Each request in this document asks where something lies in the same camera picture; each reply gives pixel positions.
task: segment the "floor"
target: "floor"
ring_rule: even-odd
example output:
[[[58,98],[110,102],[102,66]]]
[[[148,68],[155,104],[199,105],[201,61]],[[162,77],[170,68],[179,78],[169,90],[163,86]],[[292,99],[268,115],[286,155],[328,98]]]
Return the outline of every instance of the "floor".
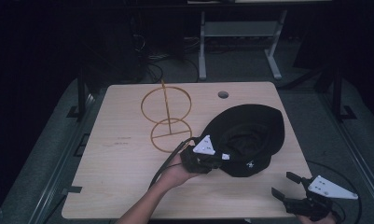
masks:
[[[299,43],[283,40],[275,59],[283,74],[272,77],[264,56],[265,42],[251,40],[251,48],[212,50],[207,54],[205,82],[270,81],[281,87],[309,70],[293,67]],[[158,58],[162,54],[152,55]],[[198,80],[196,50],[186,59],[165,58],[152,61],[140,83],[152,83],[160,77],[167,83]],[[358,193],[360,201],[334,200],[334,208],[346,217],[344,223],[374,223],[374,117],[362,102],[353,85],[343,80],[342,105],[349,106],[357,119],[339,122],[330,111],[332,90],[317,93],[313,77],[292,90],[279,90],[287,115],[313,175],[322,175]],[[87,101],[87,113],[78,122],[67,118],[70,107],[77,105],[76,80],[62,95],[47,126],[23,166],[14,186],[3,203],[0,223],[114,223],[115,220],[67,220],[61,211],[89,139],[106,88]],[[194,220],[195,223],[246,223],[245,220]],[[298,223],[295,218],[249,219],[252,223]],[[152,223],[164,223],[153,220]]]

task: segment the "hat brim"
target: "hat brim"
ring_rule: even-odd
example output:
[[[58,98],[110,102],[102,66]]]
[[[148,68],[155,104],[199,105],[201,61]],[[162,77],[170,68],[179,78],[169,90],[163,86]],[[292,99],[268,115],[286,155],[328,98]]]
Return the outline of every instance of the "hat brim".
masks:
[[[247,150],[234,150],[225,147],[235,134],[250,133],[255,139],[243,144]],[[271,155],[277,153],[284,143],[284,119],[280,110],[267,105],[237,105],[216,116],[204,129],[201,137],[210,135],[215,151],[230,155],[220,169],[232,176],[249,176],[267,168]],[[251,168],[247,162],[255,161]]]

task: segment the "hole in table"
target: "hole in table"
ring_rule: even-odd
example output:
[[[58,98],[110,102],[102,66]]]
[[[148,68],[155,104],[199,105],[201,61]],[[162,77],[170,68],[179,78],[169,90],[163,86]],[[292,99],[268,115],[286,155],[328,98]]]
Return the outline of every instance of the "hole in table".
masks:
[[[218,93],[218,97],[221,99],[227,99],[229,97],[229,93],[227,91],[220,91]]]

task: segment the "black cable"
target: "black cable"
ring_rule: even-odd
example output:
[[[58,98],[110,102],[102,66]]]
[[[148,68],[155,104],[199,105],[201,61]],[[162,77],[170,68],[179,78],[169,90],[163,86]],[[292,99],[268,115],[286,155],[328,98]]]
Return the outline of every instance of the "black cable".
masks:
[[[65,200],[66,196],[62,196],[61,200],[56,204],[56,206],[52,209],[52,211],[49,213],[49,215],[47,216],[47,218],[45,218],[44,220],[44,224],[47,223],[49,221],[49,219],[52,217],[52,215],[56,212],[56,209],[58,209],[58,207],[61,205],[61,203]]]
[[[211,40],[211,37],[206,37],[204,38],[204,43],[208,43]],[[197,45],[194,46],[193,48],[188,48],[184,49],[185,54],[191,54],[191,53],[199,53],[201,51],[201,45],[200,45],[200,40],[198,41]]]
[[[170,166],[166,166],[166,168],[164,168],[163,171],[165,171],[165,170],[167,170],[169,168],[172,168],[174,166],[181,165],[181,164],[183,164],[183,163],[177,163],[177,164],[173,164],[173,165],[170,165]]]
[[[157,67],[159,70],[160,70],[160,76],[157,77],[154,73],[154,71],[152,71],[149,67],[147,68],[149,74],[151,75],[152,77],[152,82],[153,83],[157,83],[159,82],[161,79],[163,79],[163,69],[161,67],[159,67],[158,65],[156,64],[153,64],[153,63],[149,63],[148,66],[154,66],[154,67]]]
[[[352,189],[354,190],[354,192],[359,195],[358,193],[358,190],[356,189],[356,187],[353,185],[352,181],[350,181],[345,175],[341,174],[339,171],[327,166],[327,165],[324,165],[322,163],[319,163],[319,162],[316,162],[316,161],[309,161],[309,160],[306,160],[306,162],[309,162],[309,163],[312,163],[312,164],[315,164],[315,165],[319,165],[319,166],[322,166],[332,172],[334,172],[335,174],[341,176],[344,180],[347,181],[347,183],[349,183],[349,185],[352,187]],[[357,215],[357,218],[355,219],[355,224],[357,224],[359,222],[359,220],[361,219],[361,215],[362,215],[362,201],[361,201],[361,197],[358,196],[358,215]]]
[[[184,146],[187,143],[189,143],[189,141],[191,141],[193,139],[196,139],[196,138],[191,137],[191,138],[188,138],[187,140],[185,140],[184,142],[180,143],[180,145],[178,145],[178,147],[172,152],[172,154],[170,154],[169,158],[167,158],[167,160],[160,166],[157,173],[152,178],[152,181],[149,184],[149,189],[157,182],[157,179],[161,175],[161,173],[168,168],[168,164],[170,163],[170,161],[172,161],[172,159],[175,157],[175,155],[177,155],[177,153],[179,151],[181,151],[184,148]]]
[[[198,74],[198,77],[196,78],[196,81],[195,82],[199,82],[199,68],[198,68],[198,66],[195,64],[195,63],[193,63],[190,59],[184,59],[184,61],[187,61],[187,62],[189,62],[189,63],[192,63],[192,65],[195,67],[195,70],[196,70],[196,74]]]
[[[187,46],[184,46],[184,53],[190,53],[190,52],[194,52],[194,51],[197,51],[197,49],[199,48],[200,46],[200,40],[198,37],[192,37],[190,38],[191,41],[194,41],[192,42],[192,44],[188,44]],[[187,44],[187,42],[190,41],[189,39],[185,39],[185,44]]]
[[[149,63],[149,65],[154,65],[154,63],[158,63],[158,62],[165,61],[165,60],[180,60],[180,59],[175,58],[174,56],[169,55],[169,56],[166,56],[164,58],[153,60],[151,63]],[[199,68],[198,68],[198,66],[195,63],[193,63],[190,59],[183,58],[181,60],[189,62],[189,63],[191,63],[193,65],[193,67],[196,70],[196,74],[197,74],[197,78],[196,78],[195,82],[199,82]]]
[[[333,201],[333,203],[334,203],[335,205],[337,205],[338,208],[340,208],[340,211],[341,211],[341,213],[343,214],[343,218],[341,219],[340,223],[344,222],[344,220],[346,220],[346,212],[344,211],[343,207],[340,206],[339,203],[337,203],[337,202],[335,202],[335,201]]]
[[[215,50],[212,50],[209,47],[207,47],[207,50],[205,52],[207,54],[225,54],[225,53],[229,53],[229,52],[232,52],[232,51],[236,50],[236,46],[233,46],[233,48],[231,47],[230,44],[224,44],[224,46],[227,47],[227,49],[215,51]]]

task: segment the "human hand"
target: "human hand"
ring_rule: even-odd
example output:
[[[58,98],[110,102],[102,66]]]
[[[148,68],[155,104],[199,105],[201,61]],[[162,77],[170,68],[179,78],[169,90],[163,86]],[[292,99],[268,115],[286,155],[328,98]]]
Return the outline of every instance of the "human hand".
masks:
[[[189,173],[181,162],[180,154],[175,155],[175,157],[170,161],[169,168],[164,170],[157,181],[157,184],[162,185],[165,189],[172,189],[178,187],[192,177],[195,177],[199,174]]]
[[[336,224],[336,218],[332,213],[329,213],[326,217],[315,222],[311,221],[309,217],[297,215],[297,218],[303,224]]]

